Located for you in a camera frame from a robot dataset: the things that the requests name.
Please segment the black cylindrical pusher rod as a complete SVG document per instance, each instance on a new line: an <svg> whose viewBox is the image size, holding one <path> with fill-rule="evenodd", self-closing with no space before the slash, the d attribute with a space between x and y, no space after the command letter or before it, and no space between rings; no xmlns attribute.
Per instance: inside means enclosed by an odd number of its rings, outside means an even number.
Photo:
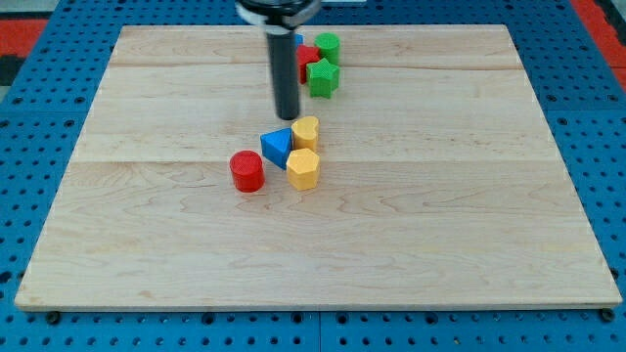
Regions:
<svg viewBox="0 0 626 352"><path fill-rule="evenodd" d="M299 116L295 33L267 33L266 42L276 115L282 120L293 120Z"/></svg>

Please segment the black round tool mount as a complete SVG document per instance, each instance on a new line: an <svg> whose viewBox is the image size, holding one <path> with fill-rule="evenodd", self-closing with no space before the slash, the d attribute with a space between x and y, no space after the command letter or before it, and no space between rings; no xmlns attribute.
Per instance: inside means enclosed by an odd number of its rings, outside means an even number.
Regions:
<svg viewBox="0 0 626 352"><path fill-rule="evenodd" d="M296 28L321 9L321 0L236 0L238 15L250 24Z"/></svg>

